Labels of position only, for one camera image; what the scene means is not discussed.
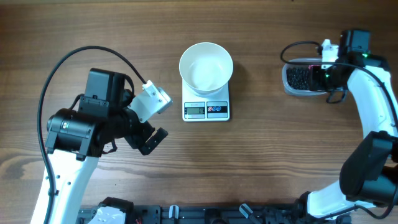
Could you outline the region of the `pink scoop with blue handle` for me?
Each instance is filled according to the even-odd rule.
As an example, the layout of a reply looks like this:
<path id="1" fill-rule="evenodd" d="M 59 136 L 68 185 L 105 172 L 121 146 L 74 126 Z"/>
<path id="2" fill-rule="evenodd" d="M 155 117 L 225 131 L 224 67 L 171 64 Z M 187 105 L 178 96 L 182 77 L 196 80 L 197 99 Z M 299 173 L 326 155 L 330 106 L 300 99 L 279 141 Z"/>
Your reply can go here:
<path id="1" fill-rule="evenodd" d="M 314 68 L 321 68 L 321 65 L 312 64 L 312 65 L 309 65 L 309 66 L 308 66 L 308 69 L 309 69 L 309 70 L 314 69 Z"/>

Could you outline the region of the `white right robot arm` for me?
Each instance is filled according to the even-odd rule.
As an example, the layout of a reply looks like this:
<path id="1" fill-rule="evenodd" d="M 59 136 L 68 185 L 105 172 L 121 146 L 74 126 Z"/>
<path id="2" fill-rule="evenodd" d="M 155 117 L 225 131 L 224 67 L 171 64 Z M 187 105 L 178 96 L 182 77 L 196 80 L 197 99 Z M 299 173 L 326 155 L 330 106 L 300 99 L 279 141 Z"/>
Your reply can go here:
<path id="1" fill-rule="evenodd" d="M 321 61 L 304 60 L 309 69 L 309 90 L 351 92 L 363 129 L 363 140 L 343 164 L 340 177 L 303 200 L 311 220 L 337 219 L 363 210 L 375 219 L 386 218 L 397 206 L 397 100 L 391 87 L 387 60 L 369 49 L 367 30 L 344 30 L 340 43 L 325 40 L 318 47 Z"/>

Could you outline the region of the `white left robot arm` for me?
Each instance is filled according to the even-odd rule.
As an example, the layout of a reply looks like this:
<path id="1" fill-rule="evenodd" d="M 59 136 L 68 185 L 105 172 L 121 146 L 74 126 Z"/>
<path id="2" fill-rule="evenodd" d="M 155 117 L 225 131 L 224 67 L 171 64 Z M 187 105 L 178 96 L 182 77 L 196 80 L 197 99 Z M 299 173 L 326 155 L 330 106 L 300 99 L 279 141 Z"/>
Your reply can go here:
<path id="1" fill-rule="evenodd" d="M 134 94 L 126 89 L 129 76 L 92 68 L 79 108 L 63 108 L 47 122 L 45 147 L 52 168 L 45 174 L 32 223 L 73 223 L 88 181 L 106 154 L 104 147 L 123 138 L 142 155 L 150 154 L 168 135 L 148 122 L 162 113 L 172 99 L 152 82 Z"/>

